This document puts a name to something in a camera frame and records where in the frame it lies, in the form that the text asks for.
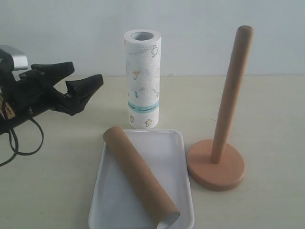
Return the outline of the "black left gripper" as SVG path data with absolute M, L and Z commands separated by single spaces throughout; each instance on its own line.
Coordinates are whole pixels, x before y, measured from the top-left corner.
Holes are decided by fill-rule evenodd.
M 103 77 L 96 74 L 66 81 L 67 93 L 57 91 L 54 85 L 72 73 L 73 62 L 32 64 L 31 70 L 20 74 L 21 79 L 16 81 L 12 71 L 0 68 L 0 94 L 15 114 L 7 121 L 4 115 L 0 116 L 0 132 L 8 132 L 9 127 L 17 127 L 47 110 L 71 116 L 82 112 L 91 97 L 102 87 Z

